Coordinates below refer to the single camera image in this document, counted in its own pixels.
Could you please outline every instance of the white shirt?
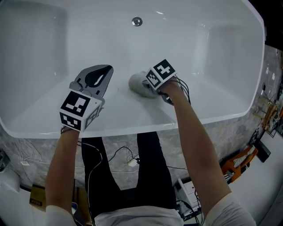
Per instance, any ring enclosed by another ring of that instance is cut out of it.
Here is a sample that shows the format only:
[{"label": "white shirt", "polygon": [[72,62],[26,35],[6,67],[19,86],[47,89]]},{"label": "white shirt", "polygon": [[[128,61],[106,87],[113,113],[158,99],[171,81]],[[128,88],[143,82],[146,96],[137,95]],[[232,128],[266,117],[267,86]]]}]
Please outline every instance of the white shirt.
[{"label": "white shirt", "polygon": [[[208,213],[207,226],[256,226],[248,213],[230,193],[221,199]],[[96,226],[182,226],[184,222],[176,210],[160,207],[132,207],[102,213],[95,217]],[[66,210],[48,206],[46,226],[76,226],[72,215]]]}]

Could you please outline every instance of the black and white marker cube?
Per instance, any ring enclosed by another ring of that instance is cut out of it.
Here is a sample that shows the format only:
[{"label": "black and white marker cube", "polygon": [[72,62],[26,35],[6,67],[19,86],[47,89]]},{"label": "black and white marker cube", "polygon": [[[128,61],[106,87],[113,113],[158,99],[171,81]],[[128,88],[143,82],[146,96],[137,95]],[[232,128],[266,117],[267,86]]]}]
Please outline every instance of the black and white marker cube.
[{"label": "black and white marker cube", "polygon": [[99,115],[104,104],[103,99],[67,89],[60,104],[61,123],[72,129],[83,132]]},{"label": "black and white marker cube", "polygon": [[167,60],[163,60],[147,71],[146,79],[150,85],[157,90],[168,79],[176,75],[175,69]]}]

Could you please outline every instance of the gray marble floor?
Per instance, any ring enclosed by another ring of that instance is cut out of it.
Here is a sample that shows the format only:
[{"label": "gray marble floor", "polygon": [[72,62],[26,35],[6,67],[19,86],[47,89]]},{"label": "gray marble floor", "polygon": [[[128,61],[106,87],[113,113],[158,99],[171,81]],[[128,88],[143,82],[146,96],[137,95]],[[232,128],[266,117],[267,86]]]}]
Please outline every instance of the gray marble floor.
[{"label": "gray marble floor", "polygon": [[[253,115],[256,110],[258,96],[261,93],[262,83],[267,84],[271,90],[269,98],[276,92],[278,82],[281,78],[280,70],[281,52],[275,48],[265,46],[264,65],[261,75],[258,94],[251,110],[243,117],[220,121],[204,125],[211,138],[218,159],[221,159],[234,151],[244,148],[249,141],[253,131],[258,127],[260,119]],[[158,132],[164,157],[168,166],[186,168],[182,154],[179,133],[177,129]],[[127,146],[133,153],[138,152],[136,135],[103,137],[108,159],[122,146]],[[0,149],[6,151],[11,159],[9,167],[21,178],[21,183],[27,187],[32,184],[44,186],[50,161],[54,154],[57,139],[16,139],[9,136],[0,126]],[[26,161],[29,166],[21,165],[20,161],[28,156]],[[133,188],[138,181],[138,166],[129,167],[127,158],[130,153],[127,149],[120,150],[116,157],[110,162],[114,179],[121,189]],[[173,183],[177,178],[188,177],[183,169],[169,169]],[[75,179],[78,186],[84,186],[84,164],[81,157],[81,149],[77,148]]]}]

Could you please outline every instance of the black pants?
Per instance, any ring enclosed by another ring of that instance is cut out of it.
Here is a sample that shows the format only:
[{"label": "black pants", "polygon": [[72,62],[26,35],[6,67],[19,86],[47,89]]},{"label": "black pants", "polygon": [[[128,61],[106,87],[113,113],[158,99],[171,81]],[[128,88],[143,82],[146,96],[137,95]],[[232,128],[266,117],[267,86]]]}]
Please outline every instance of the black pants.
[{"label": "black pants", "polygon": [[[135,206],[175,209],[176,197],[172,180],[157,133],[138,134],[137,140],[140,166]],[[103,157],[102,162],[92,170],[101,161],[100,153],[93,147],[82,144],[85,188],[92,218],[104,212],[128,208],[129,205],[110,172],[102,138],[83,138],[82,142],[97,147]]]}]

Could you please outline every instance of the forearm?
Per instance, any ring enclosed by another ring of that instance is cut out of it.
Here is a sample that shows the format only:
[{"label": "forearm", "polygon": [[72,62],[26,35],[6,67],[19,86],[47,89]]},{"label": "forearm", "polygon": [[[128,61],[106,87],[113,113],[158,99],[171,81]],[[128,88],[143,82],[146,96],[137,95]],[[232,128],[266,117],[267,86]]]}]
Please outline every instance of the forearm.
[{"label": "forearm", "polygon": [[183,92],[177,89],[169,95],[175,107],[187,169],[207,215],[231,191],[224,180],[214,146]]},{"label": "forearm", "polygon": [[78,138],[75,130],[61,135],[46,177],[47,206],[59,206],[70,213]]}]

